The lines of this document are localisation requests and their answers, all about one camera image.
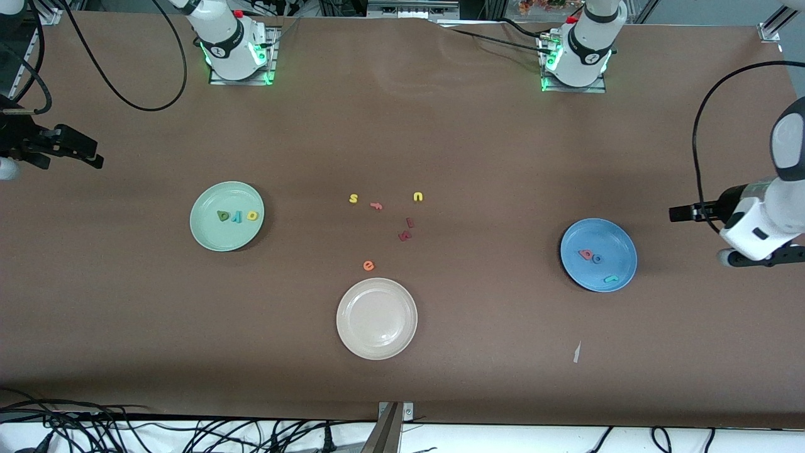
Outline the brown table cover sheet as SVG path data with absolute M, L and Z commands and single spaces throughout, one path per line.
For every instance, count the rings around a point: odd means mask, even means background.
M 189 80 L 156 113 L 106 88 L 68 21 L 46 31 L 38 122 L 97 140 L 104 167 L 0 182 L 0 385 L 175 415 L 371 419 L 413 401 L 429 422 L 805 428 L 805 265 L 728 269 L 717 234 L 667 215 L 696 200 L 708 89 L 781 57 L 753 28 L 627 26 L 606 92 L 567 94 L 541 91 L 524 50 L 357 18 L 296 23 L 272 86 L 211 86 L 174 22 Z M 213 252 L 189 215 L 227 181 L 265 220 Z M 586 218 L 632 238 L 623 289 L 566 275 L 561 238 Z M 373 277 L 419 313 L 383 361 L 336 330 Z

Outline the pale green plate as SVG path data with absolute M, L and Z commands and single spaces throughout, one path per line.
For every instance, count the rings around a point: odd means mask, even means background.
M 216 212 L 230 213 L 230 219 L 222 223 Z M 233 223 L 231 216 L 242 211 L 243 221 Z M 258 221 L 248 221 L 247 213 L 256 210 Z M 213 252 L 230 252 L 247 246 L 259 233 L 265 220 L 265 206 L 261 195 L 247 183 L 227 181 L 213 184 L 204 190 L 192 206 L 189 227 L 192 237 L 202 247 Z

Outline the metal table edge bracket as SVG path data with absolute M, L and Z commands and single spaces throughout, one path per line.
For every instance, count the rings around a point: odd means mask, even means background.
M 390 405 L 391 402 L 382 401 L 379 403 L 379 412 L 377 413 L 377 419 L 385 412 L 386 407 Z M 414 421 L 414 402 L 413 401 L 401 401 L 399 402 L 401 413 L 402 413 L 402 420 L 404 423 L 413 422 Z

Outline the dried flower bunch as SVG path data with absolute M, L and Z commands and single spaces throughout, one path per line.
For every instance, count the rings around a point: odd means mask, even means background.
M 517 0 L 516 8 L 521 16 L 569 15 L 585 2 L 586 0 Z

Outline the blue plate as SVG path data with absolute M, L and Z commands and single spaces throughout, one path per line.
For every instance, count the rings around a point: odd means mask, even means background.
M 603 256 L 602 264 L 584 260 L 579 250 L 589 249 Z M 597 293 L 612 293 L 623 289 L 636 275 L 638 255 L 632 238 L 617 224 L 602 218 L 576 221 L 563 233 L 560 241 L 560 261 L 566 275 L 578 286 Z M 615 275 L 618 282 L 604 283 Z

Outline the aluminium support beam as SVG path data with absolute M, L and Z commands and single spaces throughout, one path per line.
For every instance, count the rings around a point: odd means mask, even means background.
M 360 453 L 399 453 L 406 409 L 403 402 L 380 404 L 379 419 Z

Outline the beige plate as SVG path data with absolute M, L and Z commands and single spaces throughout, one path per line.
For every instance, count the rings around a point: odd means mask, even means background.
M 354 355 L 383 361 L 412 342 L 419 324 L 413 296 L 399 282 L 373 277 L 354 284 L 338 304 L 336 330 Z

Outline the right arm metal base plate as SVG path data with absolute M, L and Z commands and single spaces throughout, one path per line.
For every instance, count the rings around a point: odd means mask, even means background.
M 203 42 L 211 68 L 209 83 L 231 86 L 270 86 L 279 56 L 281 28 L 241 21 L 234 34 L 218 43 Z

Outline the aluminium corner post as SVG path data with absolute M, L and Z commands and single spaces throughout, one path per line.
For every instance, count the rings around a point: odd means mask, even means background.
M 805 12 L 805 0 L 776 1 L 780 3 L 780 8 L 757 25 L 757 32 L 762 42 L 779 42 L 779 32 L 800 13 Z

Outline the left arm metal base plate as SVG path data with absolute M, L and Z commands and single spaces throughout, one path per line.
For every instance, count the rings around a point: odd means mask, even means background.
M 608 51 L 600 63 L 582 64 L 574 53 L 566 50 L 561 38 L 543 33 L 535 39 L 540 55 L 541 89 L 544 92 L 604 94 L 604 70 L 611 55 Z

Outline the grey equipment box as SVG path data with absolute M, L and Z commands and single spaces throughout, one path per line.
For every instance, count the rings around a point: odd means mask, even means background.
M 425 18 L 459 20 L 459 0 L 367 0 L 368 18 Z

